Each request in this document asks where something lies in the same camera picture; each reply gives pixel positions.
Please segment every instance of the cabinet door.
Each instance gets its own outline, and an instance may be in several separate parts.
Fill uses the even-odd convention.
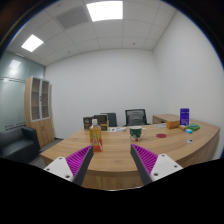
[[[37,78],[32,79],[31,85],[31,102],[30,102],[30,114],[31,120],[39,120],[41,118],[40,114],[40,86],[41,80]]]
[[[42,80],[41,87],[41,118],[49,118],[49,81]]]

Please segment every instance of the wooden desk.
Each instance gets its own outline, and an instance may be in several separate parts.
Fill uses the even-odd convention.
[[[179,119],[176,115],[159,116],[166,119]],[[130,154],[132,143],[157,155],[166,153],[182,167],[209,161],[216,149],[219,127],[197,120],[190,120],[190,122],[199,124],[201,128],[192,134],[187,134],[179,128],[168,130],[146,125],[144,127],[147,129],[147,134],[139,142],[130,140],[129,127],[124,132],[102,132],[103,151],[94,153],[82,186],[103,190],[143,186]],[[157,138],[158,133],[165,133],[167,137]],[[186,142],[187,139],[192,139],[194,142],[189,144]],[[89,144],[89,132],[81,129],[41,153],[41,156],[48,165],[58,156],[67,157]]]

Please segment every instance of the wooden cabinet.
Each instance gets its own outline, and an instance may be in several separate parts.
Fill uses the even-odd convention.
[[[54,140],[50,116],[50,82],[31,76],[26,80],[24,111],[26,126],[37,131],[40,146]]]

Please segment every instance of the bottle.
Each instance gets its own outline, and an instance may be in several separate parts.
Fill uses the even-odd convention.
[[[92,119],[92,126],[89,128],[90,144],[93,146],[94,152],[101,152],[102,146],[102,135],[101,127],[97,124],[97,119]]]

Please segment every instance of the green object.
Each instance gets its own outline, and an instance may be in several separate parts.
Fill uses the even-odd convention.
[[[200,126],[195,124],[195,123],[192,123],[190,125],[187,125],[187,128],[191,129],[192,131],[196,131],[196,130],[198,130],[200,128]]]

